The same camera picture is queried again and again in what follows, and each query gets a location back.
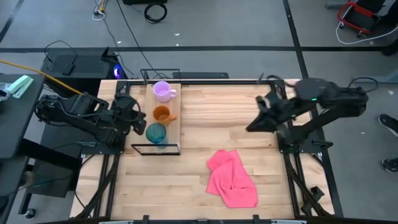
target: cup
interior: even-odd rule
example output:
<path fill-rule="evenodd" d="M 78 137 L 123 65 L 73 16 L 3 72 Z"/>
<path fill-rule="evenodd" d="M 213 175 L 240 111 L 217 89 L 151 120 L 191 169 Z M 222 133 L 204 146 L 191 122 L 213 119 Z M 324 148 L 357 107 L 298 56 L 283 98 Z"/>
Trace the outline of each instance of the cup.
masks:
<path fill-rule="evenodd" d="M 146 132 L 145 135 L 148 141 L 154 144 L 167 144 L 167 137 L 166 137 L 166 128 L 163 124 L 154 123 L 151 124 Z"/>
<path fill-rule="evenodd" d="M 153 110 L 154 119 L 156 122 L 168 126 L 170 122 L 177 119 L 175 115 L 170 115 L 170 110 L 166 106 L 157 106 Z"/>
<path fill-rule="evenodd" d="M 177 96 L 177 91 L 172 90 L 170 85 L 165 81 L 155 83 L 153 91 L 155 93 L 157 101 L 162 103 L 165 103 L 169 101 L 172 97 Z"/>

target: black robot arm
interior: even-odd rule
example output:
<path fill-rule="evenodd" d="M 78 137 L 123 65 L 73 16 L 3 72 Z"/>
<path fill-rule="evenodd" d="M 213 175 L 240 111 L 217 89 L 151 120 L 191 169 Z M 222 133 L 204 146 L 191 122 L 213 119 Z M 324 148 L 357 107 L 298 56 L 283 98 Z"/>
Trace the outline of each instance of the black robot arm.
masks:
<path fill-rule="evenodd" d="M 143 134 L 146 115 L 140 108 L 133 110 L 136 104 L 133 97 L 124 93 L 114 96 L 110 109 L 108 102 L 87 93 L 71 98 L 44 95 L 36 103 L 35 114 L 46 123 L 67 123 L 90 133 L 112 148 L 130 133 L 131 127 L 135 133 Z"/>
<path fill-rule="evenodd" d="M 298 144 L 311 132 L 338 118 L 361 115 L 368 101 L 368 95 L 361 87 L 343 88 L 318 78 L 300 80 L 294 91 L 296 96 L 289 100 L 282 99 L 277 90 L 265 97 L 257 96 L 260 112 L 246 130 L 278 131 L 286 144 Z M 302 126 L 287 127 L 287 121 L 316 108 L 317 104 L 328 111 Z"/>

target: pink mug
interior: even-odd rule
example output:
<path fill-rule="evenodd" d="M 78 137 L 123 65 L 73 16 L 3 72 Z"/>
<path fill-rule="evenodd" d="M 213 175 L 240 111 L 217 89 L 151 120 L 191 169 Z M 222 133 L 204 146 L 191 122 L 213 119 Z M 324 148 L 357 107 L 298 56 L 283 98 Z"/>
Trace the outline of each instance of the pink mug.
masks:
<path fill-rule="evenodd" d="M 172 97 L 177 96 L 177 91 L 172 90 L 170 85 L 165 81 L 155 83 L 153 90 L 156 99 L 162 103 L 165 103 L 169 101 Z"/>

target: orange cup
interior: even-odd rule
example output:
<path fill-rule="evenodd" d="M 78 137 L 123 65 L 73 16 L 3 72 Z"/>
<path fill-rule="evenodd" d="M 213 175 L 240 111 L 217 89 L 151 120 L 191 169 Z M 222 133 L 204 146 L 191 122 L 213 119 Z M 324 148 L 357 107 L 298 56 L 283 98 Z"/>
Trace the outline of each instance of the orange cup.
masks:
<path fill-rule="evenodd" d="M 153 110 L 154 119 L 156 122 L 168 126 L 170 122 L 177 119 L 175 115 L 170 115 L 170 110 L 166 106 L 157 106 Z"/>

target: blue cup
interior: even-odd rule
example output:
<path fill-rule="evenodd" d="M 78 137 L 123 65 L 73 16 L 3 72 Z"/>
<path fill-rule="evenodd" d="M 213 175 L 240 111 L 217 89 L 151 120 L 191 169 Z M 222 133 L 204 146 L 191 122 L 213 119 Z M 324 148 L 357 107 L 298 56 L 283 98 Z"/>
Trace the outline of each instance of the blue cup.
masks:
<path fill-rule="evenodd" d="M 163 124 L 154 123 L 149 125 L 145 135 L 148 141 L 154 144 L 168 144 L 166 137 L 166 128 Z"/>

